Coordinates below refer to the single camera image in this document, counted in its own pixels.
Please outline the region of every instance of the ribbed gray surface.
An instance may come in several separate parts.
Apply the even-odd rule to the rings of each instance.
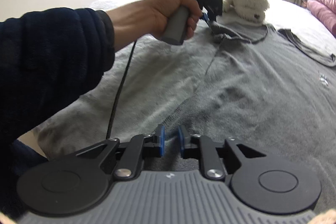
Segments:
[[[274,217],[240,203],[222,182],[204,179],[198,170],[143,171],[138,179],[118,182],[97,207],[67,218],[28,213],[19,224],[305,224],[307,212]]]

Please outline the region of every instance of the black cable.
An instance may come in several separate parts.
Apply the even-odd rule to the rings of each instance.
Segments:
[[[112,125],[113,125],[113,120],[114,120],[114,116],[115,116],[115,114],[116,114],[116,109],[117,109],[117,105],[118,105],[118,101],[119,101],[120,93],[121,93],[121,90],[122,90],[122,88],[123,88],[123,85],[124,85],[126,76],[127,76],[127,72],[128,72],[128,69],[129,69],[129,65],[131,64],[131,59],[132,59],[132,56],[133,56],[133,52],[134,52],[134,48],[135,48],[135,44],[136,44],[136,43],[137,43],[137,40],[134,41],[134,44],[133,44],[131,53],[130,53],[130,55],[129,55],[128,62],[127,62],[127,65],[126,65],[126,68],[125,68],[125,72],[124,72],[123,78],[121,79],[121,82],[120,82],[120,85],[119,85],[117,94],[115,95],[115,98],[114,98],[114,103],[113,103],[113,107],[112,107],[112,111],[111,111],[111,116],[110,116],[110,120],[109,120],[109,126],[108,126],[108,128],[107,128],[107,132],[106,132],[106,139],[109,139],[110,136],[111,136],[111,130],[112,130]]]

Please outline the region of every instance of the dark trousers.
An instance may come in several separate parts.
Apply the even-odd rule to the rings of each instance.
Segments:
[[[16,140],[0,147],[0,211],[12,219],[20,217],[25,208],[16,193],[18,178],[29,168],[47,159]]]

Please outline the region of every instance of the navy blue sleeve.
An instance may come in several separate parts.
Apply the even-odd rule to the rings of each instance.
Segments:
[[[0,145],[95,88],[114,62],[103,11],[56,8],[0,23]]]

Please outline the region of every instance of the white plush dog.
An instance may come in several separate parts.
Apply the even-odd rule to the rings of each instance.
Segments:
[[[231,6],[236,13],[255,23],[262,23],[265,20],[265,11],[269,8],[268,0],[223,0],[223,12],[228,12]]]

